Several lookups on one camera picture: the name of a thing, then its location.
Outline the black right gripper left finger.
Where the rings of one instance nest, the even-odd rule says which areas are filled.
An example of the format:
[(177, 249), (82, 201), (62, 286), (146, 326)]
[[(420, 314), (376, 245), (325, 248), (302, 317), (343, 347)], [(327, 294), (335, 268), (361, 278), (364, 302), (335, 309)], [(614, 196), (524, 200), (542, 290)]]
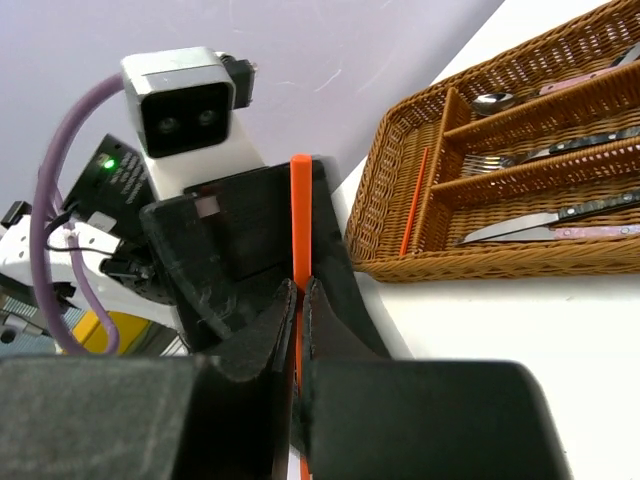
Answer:
[(297, 289), (208, 355), (1, 363), (5, 479), (283, 479)]

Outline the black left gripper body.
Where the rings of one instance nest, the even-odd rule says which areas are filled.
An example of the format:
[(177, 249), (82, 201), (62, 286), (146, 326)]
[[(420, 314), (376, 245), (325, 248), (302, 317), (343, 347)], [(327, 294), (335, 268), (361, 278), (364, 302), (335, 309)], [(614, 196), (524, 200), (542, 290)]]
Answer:
[(266, 309), (292, 272), (287, 163), (188, 187), (140, 211), (187, 348), (203, 352)]

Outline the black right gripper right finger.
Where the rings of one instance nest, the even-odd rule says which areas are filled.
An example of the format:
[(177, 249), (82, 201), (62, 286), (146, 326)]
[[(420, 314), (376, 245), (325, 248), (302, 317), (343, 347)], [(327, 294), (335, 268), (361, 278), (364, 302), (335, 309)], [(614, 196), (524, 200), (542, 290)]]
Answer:
[(305, 291), (305, 456), (315, 479), (566, 479), (548, 403), (522, 364), (394, 360)]

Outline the red chopstick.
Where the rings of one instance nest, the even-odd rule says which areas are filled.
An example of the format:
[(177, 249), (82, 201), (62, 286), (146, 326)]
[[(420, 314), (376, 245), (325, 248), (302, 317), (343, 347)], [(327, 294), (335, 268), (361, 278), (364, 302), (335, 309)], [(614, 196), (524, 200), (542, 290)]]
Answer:
[(402, 242), (401, 242), (401, 248), (400, 248), (400, 255), (401, 256), (406, 255), (407, 252), (408, 252), (409, 242), (410, 242), (411, 233), (412, 233), (412, 225), (413, 225), (415, 214), (416, 214), (416, 211), (417, 211), (417, 206), (418, 206), (418, 201), (419, 201), (420, 191), (421, 191), (421, 185), (422, 185), (422, 182), (423, 182), (423, 179), (424, 179), (424, 174), (425, 174), (425, 170), (426, 170), (426, 163), (427, 163), (428, 157), (429, 157), (429, 148), (426, 147), (424, 149), (424, 152), (423, 152), (423, 155), (422, 155), (420, 168), (419, 168), (418, 175), (416, 177), (416, 182), (415, 182), (415, 185), (414, 185), (412, 201), (411, 201), (409, 213), (408, 213), (408, 216), (407, 216), (407, 221), (406, 221), (406, 224), (405, 224), (404, 234), (403, 234), (403, 238), (402, 238)]
[(290, 159), (293, 280), (297, 286), (295, 368), (298, 393), (302, 387), (303, 300), (312, 265), (312, 157)]

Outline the black handled fork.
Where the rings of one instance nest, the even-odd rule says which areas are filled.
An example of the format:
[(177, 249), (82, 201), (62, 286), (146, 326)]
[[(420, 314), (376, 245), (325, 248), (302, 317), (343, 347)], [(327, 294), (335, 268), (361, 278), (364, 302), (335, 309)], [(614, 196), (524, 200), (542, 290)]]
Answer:
[(509, 167), (518, 166), (571, 151), (581, 150), (591, 146), (598, 146), (614, 141), (637, 137), (638, 135), (639, 127), (633, 126), (615, 132), (594, 134), (561, 141), (548, 147), (520, 154), (507, 156), (481, 156), (468, 154), (464, 157), (461, 176), (470, 177), (492, 173), (494, 171), (503, 170)]

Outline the silver knife pink handle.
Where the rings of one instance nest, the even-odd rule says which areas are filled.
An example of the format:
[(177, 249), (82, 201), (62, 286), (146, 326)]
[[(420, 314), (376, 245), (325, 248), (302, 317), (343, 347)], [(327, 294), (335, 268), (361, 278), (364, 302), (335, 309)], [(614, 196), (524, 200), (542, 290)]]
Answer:
[(572, 239), (589, 239), (604, 237), (619, 237), (636, 235), (639, 233), (639, 225), (619, 226), (593, 226), (551, 229), (547, 227), (535, 227), (519, 232), (508, 233), (489, 239), (484, 242), (538, 242)]

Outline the silver spoon pink handle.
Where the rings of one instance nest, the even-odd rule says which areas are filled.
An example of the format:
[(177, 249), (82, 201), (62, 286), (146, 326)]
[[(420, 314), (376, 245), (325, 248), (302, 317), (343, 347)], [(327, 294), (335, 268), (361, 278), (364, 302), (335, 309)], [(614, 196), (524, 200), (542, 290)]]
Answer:
[(627, 49), (621, 56), (617, 57), (613, 63), (607, 68), (596, 70), (584, 75), (576, 76), (567, 80), (563, 80), (557, 83), (549, 84), (542, 87), (537, 93), (538, 96), (544, 96), (550, 93), (555, 93), (559, 90), (573, 87), (582, 82), (592, 80), (596, 77), (602, 76), (604, 74), (610, 73), (617, 68), (626, 66), (630, 63), (635, 62), (639, 58), (639, 50), (640, 46), (638, 43)]

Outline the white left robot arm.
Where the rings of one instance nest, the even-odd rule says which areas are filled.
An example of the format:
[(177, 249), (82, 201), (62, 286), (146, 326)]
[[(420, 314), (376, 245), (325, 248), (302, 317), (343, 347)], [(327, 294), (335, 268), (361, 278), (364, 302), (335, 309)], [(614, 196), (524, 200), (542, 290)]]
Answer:
[(242, 330), (293, 276), (291, 175), (263, 167), (155, 201), (139, 153), (99, 144), (45, 223), (55, 301), (162, 324), (202, 351)]

